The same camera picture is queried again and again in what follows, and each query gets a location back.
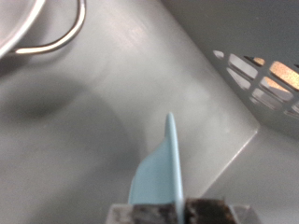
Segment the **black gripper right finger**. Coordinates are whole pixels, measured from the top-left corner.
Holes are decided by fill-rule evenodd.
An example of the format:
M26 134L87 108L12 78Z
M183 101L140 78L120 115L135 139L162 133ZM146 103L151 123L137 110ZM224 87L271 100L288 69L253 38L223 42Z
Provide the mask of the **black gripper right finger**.
M250 205L228 205L223 200L187 199L184 214L185 224L261 224Z

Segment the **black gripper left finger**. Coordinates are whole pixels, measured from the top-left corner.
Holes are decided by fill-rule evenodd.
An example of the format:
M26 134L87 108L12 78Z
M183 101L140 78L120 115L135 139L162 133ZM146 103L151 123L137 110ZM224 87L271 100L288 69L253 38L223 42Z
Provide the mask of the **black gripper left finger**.
M107 224L180 224L182 207L177 203L112 204Z

